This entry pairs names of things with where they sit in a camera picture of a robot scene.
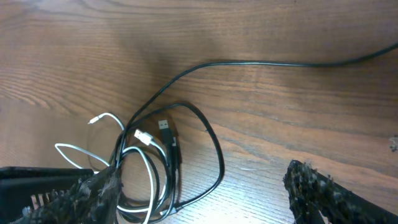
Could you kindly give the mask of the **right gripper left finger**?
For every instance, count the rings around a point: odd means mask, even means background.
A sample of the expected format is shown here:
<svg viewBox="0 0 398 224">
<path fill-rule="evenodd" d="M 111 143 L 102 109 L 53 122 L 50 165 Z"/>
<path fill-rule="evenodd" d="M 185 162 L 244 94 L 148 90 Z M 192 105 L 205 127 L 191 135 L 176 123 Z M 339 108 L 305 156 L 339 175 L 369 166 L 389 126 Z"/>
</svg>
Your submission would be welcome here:
<svg viewBox="0 0 398 224">
<path fill-rule="evenodd" d="M 116 219 L 119 169 L 1 168 L 1 223 L 103 223 Z"/>
</svg>

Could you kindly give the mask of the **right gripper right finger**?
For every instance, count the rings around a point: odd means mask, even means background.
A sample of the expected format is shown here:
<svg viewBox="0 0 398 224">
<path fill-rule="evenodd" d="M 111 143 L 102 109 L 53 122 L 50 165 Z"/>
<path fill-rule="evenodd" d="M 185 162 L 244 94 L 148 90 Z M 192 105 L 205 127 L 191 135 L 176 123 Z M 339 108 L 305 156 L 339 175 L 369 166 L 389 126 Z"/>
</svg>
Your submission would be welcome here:
<svg viewBox="0 0 398 224">
<path fill-rule="evenodd" d="M 310 164 L 292 160 L 283 178 L 295 223 L 397 223 L 397 215 L 363 199 Z"/>
</svg>

